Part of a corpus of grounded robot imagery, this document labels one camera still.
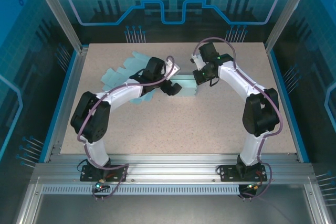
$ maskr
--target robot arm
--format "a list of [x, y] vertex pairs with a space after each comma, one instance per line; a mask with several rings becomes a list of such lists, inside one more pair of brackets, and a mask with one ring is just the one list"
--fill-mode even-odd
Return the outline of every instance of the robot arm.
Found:
[[[177, 94], [182, 87], [177, 83], [172, 85], [170, 78], [177, 74], [179, 70], [180, 68], [174, 65], [170, 60], [163, 61], [159, 58], [152, 57], [145, 69], [130, 76], [125, 82], [125, 87], [112, 91], [102, 100], [80, 136], [87, 146], [87, 154], [91, 158], [89, 162], [94, 161], [94, 163], [99, 166], [105, 166], [109, 162], [102, 137], [107, 131], [110, 113], [124, 103], [139, 98], [156, 88], [160, 88], [168, 95]], [[165, 80], [160, 83], [148, 85], [163, 78], [165, 78]], [[104, 95], [106, 95], [106, 92], [97, 94], [86, 92], [82, 95], [70, 121], [71, 126], [75, 128], [77, 134], [91, 108]]]
[[241, 176], [256, 167], [258, 162], [258, 150], [264, 135], [273, 131], [275, 125], [279, 123], [272, 105], [255, 88], [264, 90], [279, 108], [278, 94], [275, 89], [265, 89], [257, 84], [248, 75], [236, 66], [240, 74], [248, 79], [253, 85], [245, 80], [236, 71], [233, 58], [228, 55], [219, 55], [212, 43], [200, 47], [200, 55], [192, 55], [191, 61], [196, 63], [197, 70], [193, 71], [196, 83], [198, 85], [210, 81], [212, 87], [218, 81], [226, 81], [245, 101], [243, 113], [243, 125], [247, 131], [243, 151], [238, 156], [237, 169]]

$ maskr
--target enclosure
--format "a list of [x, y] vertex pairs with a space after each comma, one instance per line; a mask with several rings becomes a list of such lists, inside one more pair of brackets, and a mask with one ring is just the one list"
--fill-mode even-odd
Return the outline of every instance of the enclosure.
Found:
[[[334, 223], [336, 0], [1, 4], [1, 223]], [[223, 81], [196, 85], [190, 58], [208, 37], [232, 43], [246, 75], [278, 92], [284, 127], [261, 156], [273, 179], [251, 202], [237, 196], [248, 181], [216, 172], [244, 147], [245, 101]], [[130, 166], [115, 195], [95, 202], [95, 183], [80, 181], [86, 152], [70, 119], [84, 92], [108, 91], [142, 68], [135, 51], [173, 56], [182, 90], [156, 90], [110, 114], [106, 151]]]

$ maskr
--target table surface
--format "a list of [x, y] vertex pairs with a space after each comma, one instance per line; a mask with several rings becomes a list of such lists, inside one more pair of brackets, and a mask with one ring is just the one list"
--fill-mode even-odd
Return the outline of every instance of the table surface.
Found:
[[[71, 115], [81, 95], [101, 92], [101, 77], [109, 68], [123, 67], [132, 51], [165, 59], [172, 55], [181, 74], [196, 69], [190, 57], [196, 43], [90, 44], [77, 87]], [[276, 84], [263, 43], [233, 43], [237, 64], [252, 79], [266, 88]], [[220, 54], [232, 55], [224, 43], [215, 43]], [[212, 88], [198, 87], [194, 97], [169, 97], [157, 90], [150, 102], [126, 103], [110, 116], [104, 136], [109, 154], [217, 154], [240, 153], [246, 131], [242, 124], [245, 101], [225, 82]], [[267, 140], [264, 152], [296, 152], [288, 122], [280, 103], [283, 131]], [[62, 154], [83, 154], [70, 120], [61, 148]]]

